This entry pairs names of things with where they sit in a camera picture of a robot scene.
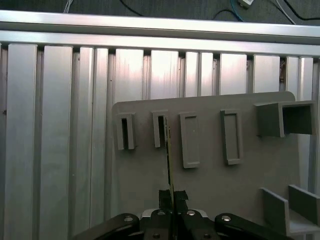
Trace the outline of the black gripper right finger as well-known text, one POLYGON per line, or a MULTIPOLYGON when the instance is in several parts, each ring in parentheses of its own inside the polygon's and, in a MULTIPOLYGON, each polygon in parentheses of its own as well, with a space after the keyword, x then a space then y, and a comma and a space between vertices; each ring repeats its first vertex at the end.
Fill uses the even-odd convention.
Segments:
POLYGON ((174 192, 179 240, 289 240, 290 237, 231 213, 211 220, 204 212, 190 209, 186 191, 174 192))

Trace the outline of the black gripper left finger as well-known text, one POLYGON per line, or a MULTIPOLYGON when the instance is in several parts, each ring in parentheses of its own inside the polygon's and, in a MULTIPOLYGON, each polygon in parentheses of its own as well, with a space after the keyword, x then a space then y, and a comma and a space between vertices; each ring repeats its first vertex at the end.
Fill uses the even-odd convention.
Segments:
POLYGON ((91 227, 73 240, 171 240, 173 210, 169 190, 158 192, 159 208, 147 209, 140 217, 122 213, 91 227))

